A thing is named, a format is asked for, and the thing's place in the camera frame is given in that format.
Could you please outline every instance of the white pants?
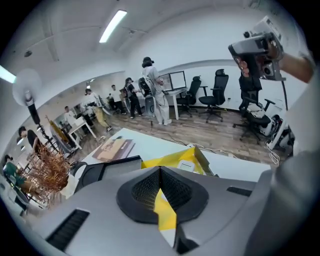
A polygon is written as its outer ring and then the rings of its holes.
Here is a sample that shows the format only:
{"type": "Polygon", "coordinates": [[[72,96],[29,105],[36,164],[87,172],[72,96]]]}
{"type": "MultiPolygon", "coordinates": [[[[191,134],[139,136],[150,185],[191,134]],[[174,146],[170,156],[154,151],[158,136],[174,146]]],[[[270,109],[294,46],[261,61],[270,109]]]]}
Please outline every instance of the white pants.
{"type": "Polygon", "coordinates": [[[169,120],[169,104],[167,98],[163,92],[156,93],[155,96],[155,106],[154,106],[154,115],[159,122],[162,124],[168,122],[169,120]]]}

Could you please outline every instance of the white wall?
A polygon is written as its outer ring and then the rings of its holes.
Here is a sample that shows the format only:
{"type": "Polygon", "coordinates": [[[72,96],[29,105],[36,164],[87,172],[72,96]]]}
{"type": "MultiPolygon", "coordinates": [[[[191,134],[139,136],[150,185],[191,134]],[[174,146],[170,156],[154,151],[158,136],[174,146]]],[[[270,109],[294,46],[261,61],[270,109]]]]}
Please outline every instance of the white wall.
{"type": "MultiPolygon", "coordinates": [[[[155,67],[161,74],[173,71],[185,71],[187,86],[193,76],[201,75],[202,85],[210,88],[214,86],[215,71],[225,69],[229,81],[225,89],[225,97],[230,101],[222,105],[229,109],[238,109],[241,103],[239,86],[240,71],[228,50],[234,42],[243,40],[243,33],[260,21],[265,15],[279,27],[283,35],[283,47],[287,53],[299,55],[299,42],[295,25],[291,18],[282,12],[278,16],[259,10],[228,7],[221,9],[200,9],[171,19],[142,39],[132,47],[129,54],[127,76],[139,78],[142,60],[145,56],[155,61],[155,67]]],[[[296,78],[282,73],[287,78],[288,105],[291,106],[304,91],[306,85],[296,78]]],[[[259,93],[259,101],[265,104],[264,99],[275,101],[279,108],[270,108],[270,112],[284,109],[284,96],[280,82],[262,81],[263,90],[259,93]]],[[[204,96],[200,89],[197,98],[204,96]]]]}

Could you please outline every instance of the vent grille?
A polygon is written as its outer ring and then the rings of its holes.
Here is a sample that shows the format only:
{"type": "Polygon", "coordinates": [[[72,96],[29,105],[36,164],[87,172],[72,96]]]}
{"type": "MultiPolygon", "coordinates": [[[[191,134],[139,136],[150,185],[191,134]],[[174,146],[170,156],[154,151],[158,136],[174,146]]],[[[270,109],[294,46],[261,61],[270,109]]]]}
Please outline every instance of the vent grille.
{"type": "Polygon", "coordinates": [[[74,210],[46,241],[57,249],[64,251],[88,216],[89,212],[87,211],[74,210]]]}

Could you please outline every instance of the black mesh cover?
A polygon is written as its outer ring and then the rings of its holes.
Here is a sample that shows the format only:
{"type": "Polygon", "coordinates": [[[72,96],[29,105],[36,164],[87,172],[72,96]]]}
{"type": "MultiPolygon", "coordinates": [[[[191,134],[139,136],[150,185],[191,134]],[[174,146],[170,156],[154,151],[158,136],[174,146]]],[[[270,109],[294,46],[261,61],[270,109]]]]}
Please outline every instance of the black mesh cover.
{"type": "Polygon", "coordinates": [[[124,183],[118,190],[119,208],[132,220],[158,224],[153,212],[159,189],[177,215],[177,224],[197,218],[206,207],[209,194],[200,184],[187,179],[164,166],[124,183]]]}

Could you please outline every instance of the gray fabric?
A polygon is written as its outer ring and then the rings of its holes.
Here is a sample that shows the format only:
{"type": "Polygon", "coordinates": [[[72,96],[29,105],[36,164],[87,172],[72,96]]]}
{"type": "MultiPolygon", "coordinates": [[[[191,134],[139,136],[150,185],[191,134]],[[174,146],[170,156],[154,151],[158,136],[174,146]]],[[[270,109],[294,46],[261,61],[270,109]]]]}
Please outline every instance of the gray fabric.
{"type": "Polygon", "coordinates": [[[161,85],[156,82],[156,79],[159,77],[159,73],[154,66],[146,66],[143,69],[142,74],[144,76],[147,76],[148,78],[150,78],[150,80],[152,81],[152,83],[154,85],[155,92],[157,94],[162,93],[163,89],[162,89],[161,85]]]}
{"type": "Polygon", "coordinates": [[[163,92],[157,93],[155,96],[156,106],[154,106],[154,115],[159,124],[167,123],[169,120],[169,104],[163,92]]]}

